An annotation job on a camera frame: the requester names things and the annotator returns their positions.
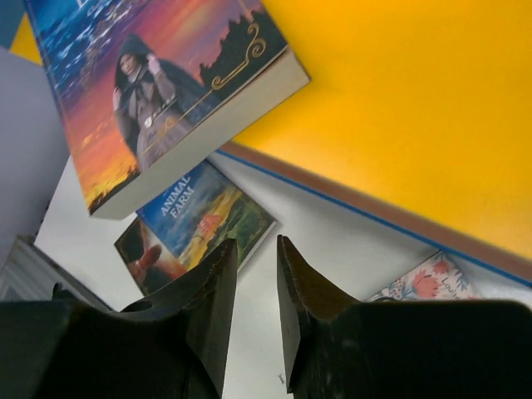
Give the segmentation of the Animal Farm book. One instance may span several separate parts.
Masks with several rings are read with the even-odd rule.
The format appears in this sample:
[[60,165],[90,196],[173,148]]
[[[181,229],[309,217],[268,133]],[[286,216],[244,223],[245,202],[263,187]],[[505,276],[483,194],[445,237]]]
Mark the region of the Animal Farm book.
[[276,219],[211,162],[204,161],[137,210],[140,220],[187,269],[226,239],[243,267]]

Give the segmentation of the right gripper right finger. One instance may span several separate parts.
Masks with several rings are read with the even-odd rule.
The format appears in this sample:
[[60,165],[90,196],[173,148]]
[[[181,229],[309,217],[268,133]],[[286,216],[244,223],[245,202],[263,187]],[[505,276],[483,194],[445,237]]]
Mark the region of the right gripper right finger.
[[286,389],[296,398],[528,398],[531,311],[509,300],[363,302],[277,238]]

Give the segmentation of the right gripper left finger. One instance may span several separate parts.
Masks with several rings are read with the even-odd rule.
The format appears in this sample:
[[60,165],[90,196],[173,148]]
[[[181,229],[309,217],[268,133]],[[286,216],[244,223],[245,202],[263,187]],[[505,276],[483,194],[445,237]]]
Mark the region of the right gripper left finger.
[[1,305],[4,398],[219,398],[237,283],[226,239],[197,266],[120,312],[55,284]]

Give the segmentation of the Jane Eyre book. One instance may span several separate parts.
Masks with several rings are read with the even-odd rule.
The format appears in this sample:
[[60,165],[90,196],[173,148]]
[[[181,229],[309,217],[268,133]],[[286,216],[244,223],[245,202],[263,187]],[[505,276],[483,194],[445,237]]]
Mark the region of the Jane Eyre book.
[[310,76],[260,1],[27,1],[88,213],[124,219]]

